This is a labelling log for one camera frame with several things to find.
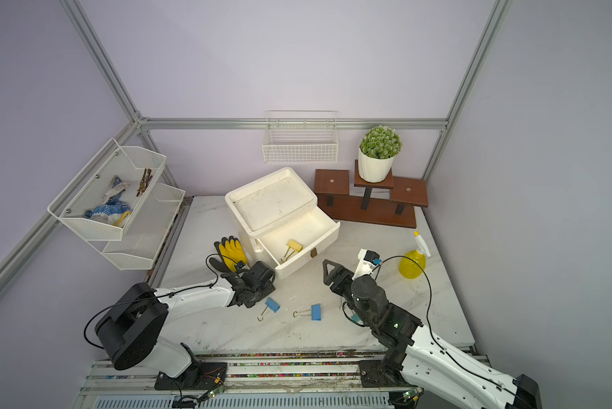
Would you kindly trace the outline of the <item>blue binder clip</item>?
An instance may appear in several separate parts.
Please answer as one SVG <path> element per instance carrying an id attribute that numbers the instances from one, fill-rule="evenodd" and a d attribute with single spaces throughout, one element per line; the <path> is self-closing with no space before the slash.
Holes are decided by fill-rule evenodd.
<path id="1" fill-rule="evenodd" d="M 256 319 L 259 322 L 263 322 L 268 311 L 272 311 L 273 313 L 276 313 L 279 309 L 280 309 L 280 305 L 277 302 L 275 302 L 273 298 L 267 298 L 265 300 L 265 307 L 263 311 L 260 313 L 260 315 L 258 315 L 258 317 L 256 317 Z"/>
<path id="2" fill-rule="evenodd" d="M 319 303 L 313 304 L 309 309 L 303 311 L 294 311 L 292 316 L 294 318 L 310 317 L 312 321 L 321 321 L 322 319 L 322 308 Z"/>

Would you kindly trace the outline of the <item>yellow binder clip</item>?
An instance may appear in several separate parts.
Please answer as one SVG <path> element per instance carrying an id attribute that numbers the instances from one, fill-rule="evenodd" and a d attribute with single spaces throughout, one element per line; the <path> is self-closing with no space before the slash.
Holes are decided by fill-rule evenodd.
<path id="1" fill-rule="evenodd" d="M 283 257 L 280 259 L 281 263 L 288 262 L 293 256 L 297 255 L 303 250 L 303 246 L 295 240 L 288 240 L 287 250 Z"/>

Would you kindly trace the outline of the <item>white top drawer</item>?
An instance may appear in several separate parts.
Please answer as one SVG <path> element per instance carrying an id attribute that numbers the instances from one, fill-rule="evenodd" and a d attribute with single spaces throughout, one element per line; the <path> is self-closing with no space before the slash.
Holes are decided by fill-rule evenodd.
<path id="1" fill-rule="evenodd" d="M 255 246 L 253 255 L 272 268 L 277 279 L 285 279 L 331 246 L 338 239 L 340 228 L 340 222 L 334 221 L 319 207 L 315 207 L 261 238 L 252 240 Z M 288 240 L 300 243 L 303 250 L 288 262 L 281 263 L 280 259 L 287 250 Z"/>

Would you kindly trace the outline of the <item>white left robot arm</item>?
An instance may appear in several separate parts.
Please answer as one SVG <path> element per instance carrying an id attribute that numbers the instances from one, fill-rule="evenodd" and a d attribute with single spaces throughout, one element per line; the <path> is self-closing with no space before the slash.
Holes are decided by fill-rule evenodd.
<path id="1" fill-rule="evenodd" d="M 266 263 L 256 262 L 192 286 L 154 289 L 138 283 L 101 314 L 94 333 L 118 371 L 140 366 L 198 383 L 209 373 L 190 347 L 161 336 L 165 325 L 212 308 L 252 308 L 275 290 L 275 277 Z"/>

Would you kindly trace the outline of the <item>white three-drawer cabinet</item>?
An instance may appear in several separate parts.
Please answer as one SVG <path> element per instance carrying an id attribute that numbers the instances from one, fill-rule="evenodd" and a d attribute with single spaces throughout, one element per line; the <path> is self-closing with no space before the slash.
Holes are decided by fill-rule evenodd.
<path id="1" fill-rule="evenodd" d="M 316 195 L 284 167 L 227 193 L 225 201 L 241 231 L 256 239 L 312 210 Z"/>

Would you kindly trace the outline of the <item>yellow black work glove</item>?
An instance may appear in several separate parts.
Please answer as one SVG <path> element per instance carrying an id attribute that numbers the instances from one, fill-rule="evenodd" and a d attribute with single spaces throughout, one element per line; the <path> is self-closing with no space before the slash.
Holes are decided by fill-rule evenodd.
<path id="1" fill-rule="evenodd" d="M 240 240 L 229 236 L 214 243 L 215 255 L 208 256 L 210 266 L 221 273 L 237 273 L 249 267 Z"/>

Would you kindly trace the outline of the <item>yellow spray bottle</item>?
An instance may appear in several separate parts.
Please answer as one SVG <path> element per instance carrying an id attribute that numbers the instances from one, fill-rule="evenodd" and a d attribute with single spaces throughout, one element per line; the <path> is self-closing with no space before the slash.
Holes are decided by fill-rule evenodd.
<path id="1" fill-rule="evenodd" d="M 399 272 L 406 279 L 417 279 L 426 268 L 427 258 L 431 256 L 430 249 L 423 236 L 414 231 L 416 248 L 408 252 L 400 261 Z"/>

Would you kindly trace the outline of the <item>white mesh lower bin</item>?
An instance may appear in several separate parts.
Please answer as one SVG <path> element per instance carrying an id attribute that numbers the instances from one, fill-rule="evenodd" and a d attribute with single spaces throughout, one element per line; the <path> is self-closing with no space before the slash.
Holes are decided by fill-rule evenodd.
<path id="1" fill-rule="evenodd" d="M 120 241 L 108 241 L 103 248 L 96 242 L 89 244 L 119 270 L 151 269 L 184 198 L 184 190 L 159 182 Z"/>

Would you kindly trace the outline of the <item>white mesh bin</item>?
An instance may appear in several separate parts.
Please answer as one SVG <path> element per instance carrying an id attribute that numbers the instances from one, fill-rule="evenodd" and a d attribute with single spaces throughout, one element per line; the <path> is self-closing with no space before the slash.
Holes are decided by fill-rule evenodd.
<path id="1" fill-rule="evenodd" d="M 119 270 L 151 269 L 184 198 L 184 190 L 159 182 L 120 241 L 108 241 L 103 248 L 96 242 L 89 244 Z"/>
<path id="2" fill-rule="evenodd" d="M 86 241 L 120 241 L 163 174 L 166 157 L 111 139 L 48 206 Z"/>

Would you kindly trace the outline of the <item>green plant in white pot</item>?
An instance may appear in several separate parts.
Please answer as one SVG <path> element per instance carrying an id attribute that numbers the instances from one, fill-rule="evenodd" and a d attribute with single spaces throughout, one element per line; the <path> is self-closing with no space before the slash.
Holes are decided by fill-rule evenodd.
<path id="1" fill-rule="evenodd" d="M 382 182 L 401 152 L 402 141 L 397 132 L 377 125 L 363 136 L 359 145 L 359 175 L 366 182 Z"/>

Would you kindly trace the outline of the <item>brown wooden clothespins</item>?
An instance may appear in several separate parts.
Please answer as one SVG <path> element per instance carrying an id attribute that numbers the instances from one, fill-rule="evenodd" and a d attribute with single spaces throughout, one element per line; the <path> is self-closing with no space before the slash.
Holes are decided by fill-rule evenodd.
<path id="1" fill-rule="evenodd" d="M 148 189 L 148 186 L 150 184 L 152 180 L 152 169 L 150 168 L 145 168 L 142 178 L 140 179 L 140 183 L 139 183 L 139 187 L 136 191 L 136 196 L 140 197 L 143 194 L 145 194 L 145 192 Z"/>

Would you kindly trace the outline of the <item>blue white cloth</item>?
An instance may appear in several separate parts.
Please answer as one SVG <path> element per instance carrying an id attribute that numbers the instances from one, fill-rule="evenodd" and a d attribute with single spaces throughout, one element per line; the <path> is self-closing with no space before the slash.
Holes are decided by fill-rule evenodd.
<path id="1" fill-rule="evenodd" d="M 121 200 L 129 186 L 130 183 L 124 182 L 119 176 L 113 177 L 110 188 L 102 196 L 102 203 L 85 211 L 84 218 L 121 228 L 124 220 L 132 213 L 131 206 Z"/>

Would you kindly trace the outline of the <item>white mesh upper bin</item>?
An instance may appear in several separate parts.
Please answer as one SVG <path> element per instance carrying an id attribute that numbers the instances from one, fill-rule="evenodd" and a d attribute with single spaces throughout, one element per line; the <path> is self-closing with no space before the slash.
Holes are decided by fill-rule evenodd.
<path id="1" fill-rule="evenodd" d="M 86 241 L 120 241 L 163 174 L 166 157 L 111 139 L 48 206 Z"/>

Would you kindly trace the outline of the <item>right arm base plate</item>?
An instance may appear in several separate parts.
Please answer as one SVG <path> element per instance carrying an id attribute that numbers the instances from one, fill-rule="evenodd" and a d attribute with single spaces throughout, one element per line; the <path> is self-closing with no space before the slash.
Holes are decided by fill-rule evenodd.
<path id="1" fill-rule="evenodd" d="M 406 356 L 388 353 L 382 359 L 359 362 L 360 382 L 364 388 L 406 387 L 401 371 Z"/>

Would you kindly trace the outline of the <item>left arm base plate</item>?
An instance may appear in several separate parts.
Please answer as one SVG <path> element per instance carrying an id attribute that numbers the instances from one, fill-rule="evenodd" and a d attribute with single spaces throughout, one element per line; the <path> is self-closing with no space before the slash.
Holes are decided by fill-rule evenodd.
<path id="1" fill-rule="evenodd" d="M 193 351 L 184 343 L 191 365 L 176 378 L 159 373 L 154 385 L 155 390 L 204 390 L 214 391 L 224 385 L 227 376 L 227 363 L 199 361 Z"/>

